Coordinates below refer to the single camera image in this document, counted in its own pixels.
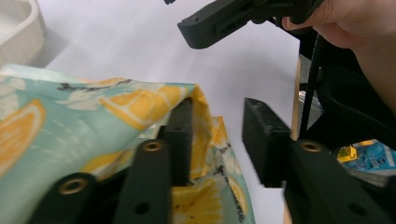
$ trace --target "lemon print fabric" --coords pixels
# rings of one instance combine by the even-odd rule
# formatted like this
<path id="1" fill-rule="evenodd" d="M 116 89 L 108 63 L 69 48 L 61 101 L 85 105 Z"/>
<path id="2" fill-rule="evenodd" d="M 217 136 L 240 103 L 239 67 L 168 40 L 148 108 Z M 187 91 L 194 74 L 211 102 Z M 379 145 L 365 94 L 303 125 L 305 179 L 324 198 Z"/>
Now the lemon print fabric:
<path id="1" fill-rule="evenodd" d="M 44 118 L 43 106 L 33 100 L 0 122 L 0 177 L 35 140 Z"/>
<path id="2" fill-rule="evenodd" d="M 222 119 L 210 117 L 197 85 L 88 81 L 18 65 L 0 70 L 0 223 L 26 223 L 66 175 L 102 181 L 129 166 L 139 144 L 156 138 L 188 97 L 192 185 L 172 189 L 174 223 L 254 223 Z"/>

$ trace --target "white table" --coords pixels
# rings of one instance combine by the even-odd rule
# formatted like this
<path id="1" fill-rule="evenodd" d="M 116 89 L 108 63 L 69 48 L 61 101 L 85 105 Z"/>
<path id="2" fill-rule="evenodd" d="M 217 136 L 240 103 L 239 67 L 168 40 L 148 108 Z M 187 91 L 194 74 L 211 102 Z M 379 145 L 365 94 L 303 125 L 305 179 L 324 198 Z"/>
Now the white table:
<path id="1" fill-rule="evenodd" d="M 274 25 L 248 24 L 209 49 L 190 49 L 177 23 L 207 0 L 38 1 L 46 43 L 33 65 L 99 80 L 198 83 L 222 115 L 256 221 L 282 223 L 281 189 L 259 183 L 241 141 L 245 97 L 271 106 L 290 126 L 299 42 Z"/>

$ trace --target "finger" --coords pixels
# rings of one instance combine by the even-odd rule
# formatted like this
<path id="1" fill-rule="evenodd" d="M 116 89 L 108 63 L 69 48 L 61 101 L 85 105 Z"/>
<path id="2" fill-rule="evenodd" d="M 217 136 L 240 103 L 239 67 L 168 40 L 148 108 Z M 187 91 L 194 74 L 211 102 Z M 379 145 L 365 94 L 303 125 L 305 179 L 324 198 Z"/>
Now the finger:
<path id="1" fill-rule="evenodd" d="M 343 20 L 355 9 L 356 1 L 354 0 L 324 0 L 306 22 L 297 25 L 292 23 L 289 18 L 285 18 L 282 25 L 287 30 L 295 30 L 313 25 L 334 23 Z"/>

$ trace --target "white container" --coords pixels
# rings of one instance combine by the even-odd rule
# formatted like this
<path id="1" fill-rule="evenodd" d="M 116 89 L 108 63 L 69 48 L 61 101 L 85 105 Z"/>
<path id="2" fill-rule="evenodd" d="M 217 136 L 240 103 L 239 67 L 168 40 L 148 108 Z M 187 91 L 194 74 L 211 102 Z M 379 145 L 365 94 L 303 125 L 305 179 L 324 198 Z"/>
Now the white container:
<path id="1" fill-rule="evenodd" d="M 44 32 L 36 0 L 0 0 L 0 68 L 32 61 L 43 48 Z"/>

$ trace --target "hand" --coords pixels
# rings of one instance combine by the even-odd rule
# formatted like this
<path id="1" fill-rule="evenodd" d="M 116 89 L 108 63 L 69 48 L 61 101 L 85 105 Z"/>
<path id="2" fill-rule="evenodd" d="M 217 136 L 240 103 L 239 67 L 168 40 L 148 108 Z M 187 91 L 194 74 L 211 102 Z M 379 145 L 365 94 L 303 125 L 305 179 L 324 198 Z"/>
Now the hand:
<path id="1" fill-rule="evenodd" d="M 287 18 L 282 23 L 287 30 L 313 26 L 336 47 L 356 49 L 396 37 L 396 1 L 324 0 L 305 23 L 296 25 Z"/>
<path id="2" fill-rule="evenodd" d="M 339 48 L 352 49 L 375 91 L 396 115 L 396 0 L 324 0 L 303 24 Z"/>

